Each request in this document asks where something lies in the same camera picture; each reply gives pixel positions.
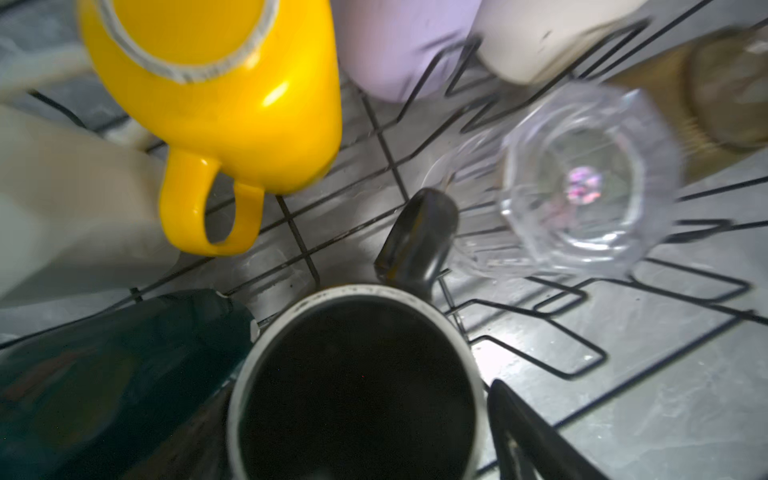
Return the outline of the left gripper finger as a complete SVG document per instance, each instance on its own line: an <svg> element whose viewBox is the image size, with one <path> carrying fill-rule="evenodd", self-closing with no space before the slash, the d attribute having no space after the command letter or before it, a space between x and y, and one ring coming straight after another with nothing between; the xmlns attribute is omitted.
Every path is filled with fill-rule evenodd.
<svg viewBox="0 0 768 480"><path fill-rule="evenodd" d="M490 386L487 412L502 479L606 479L499 379Z"/></svg>

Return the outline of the black mug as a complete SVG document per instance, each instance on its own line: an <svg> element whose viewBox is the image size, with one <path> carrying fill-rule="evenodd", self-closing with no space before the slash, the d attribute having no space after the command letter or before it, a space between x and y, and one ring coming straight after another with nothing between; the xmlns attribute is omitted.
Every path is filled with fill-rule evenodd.
<svg viewBox="0 0 768 480"><path fill-rule="evenodd" d="M481 449L482 382L432 303L458 225L424 188L404 206L374 283L297 301L237 377L227 452L237 479L467 479Z"/></svg>

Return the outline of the clear glass cup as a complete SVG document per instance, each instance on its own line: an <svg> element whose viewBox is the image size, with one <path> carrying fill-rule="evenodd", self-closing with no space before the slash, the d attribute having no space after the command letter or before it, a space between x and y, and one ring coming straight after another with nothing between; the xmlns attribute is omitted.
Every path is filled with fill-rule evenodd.
<svg viewBox="0 0 768 480"><path fill-rule="evenodd" d="M643 91L576 82L453 147L424 182L458 209L455 271L620 279L671 233L683 167Z"/></svg>

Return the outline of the cream mug green outside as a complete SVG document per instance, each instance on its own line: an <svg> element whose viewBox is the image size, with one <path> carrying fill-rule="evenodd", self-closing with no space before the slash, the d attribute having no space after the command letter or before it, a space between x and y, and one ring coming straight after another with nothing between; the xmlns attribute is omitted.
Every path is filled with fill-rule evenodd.
<svg viewBox="0 0 768 480"><path fill-rule="evenodd" d="M4 343L2 477L121 477L225 385L252 320L231 298L189 290Z"/></svg>

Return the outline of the olive green glass cup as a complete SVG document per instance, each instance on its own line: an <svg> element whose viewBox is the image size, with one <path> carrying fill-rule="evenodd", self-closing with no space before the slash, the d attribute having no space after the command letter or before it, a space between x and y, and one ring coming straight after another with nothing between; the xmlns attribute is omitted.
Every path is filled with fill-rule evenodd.
<svg viewBox="0 0 768 480"><path fill-rule="evenodd" d="M767 147L765 25L706 34L607 82L650 96L683 147L686 185Z"/></svg>

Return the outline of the white mug red inside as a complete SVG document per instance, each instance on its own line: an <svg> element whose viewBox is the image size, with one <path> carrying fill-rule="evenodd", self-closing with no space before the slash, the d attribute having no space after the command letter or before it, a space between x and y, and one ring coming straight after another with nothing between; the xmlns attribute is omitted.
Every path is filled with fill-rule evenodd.
<svg viewBox="0 0 768 480"><path fill-rule="evenodd" d="M516 85L553 79L641 8L643 0L489 0L472 27L477 57Z"/></svg>

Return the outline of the lavender plastic cup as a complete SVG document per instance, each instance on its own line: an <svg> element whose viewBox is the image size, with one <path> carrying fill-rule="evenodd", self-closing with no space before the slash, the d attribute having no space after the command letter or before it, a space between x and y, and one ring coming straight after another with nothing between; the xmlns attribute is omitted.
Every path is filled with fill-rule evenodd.
<svg viewBox="0 0 768 480"><path fill-rule="evenodd" d="M438 53L468 38L480 5L469 0L333 1L340 67L369 96L402 104Z"/></svg>

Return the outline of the yellow mug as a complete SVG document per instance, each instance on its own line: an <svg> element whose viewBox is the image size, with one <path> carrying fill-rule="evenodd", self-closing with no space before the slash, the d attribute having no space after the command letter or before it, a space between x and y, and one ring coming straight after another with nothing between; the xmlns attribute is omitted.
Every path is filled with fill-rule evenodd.
<svg viewBox="0 0 768 480"><path fill-rule="evenodd" d="M118 105L167 144L164 233L247 251L264 198L322 178L342 139L326 1L80 1L82 41Z"/></svg>

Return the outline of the white ceramic mug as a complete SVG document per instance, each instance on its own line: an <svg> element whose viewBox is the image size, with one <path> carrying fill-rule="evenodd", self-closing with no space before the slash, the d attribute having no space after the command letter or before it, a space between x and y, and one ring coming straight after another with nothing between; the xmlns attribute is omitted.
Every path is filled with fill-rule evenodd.
<svg viewBox="0 0 768 480"><path fill-rule="evenodd" d="M3 306L137 287L175 265L151 139L132 120L100 136L2 108Z"/></svg>

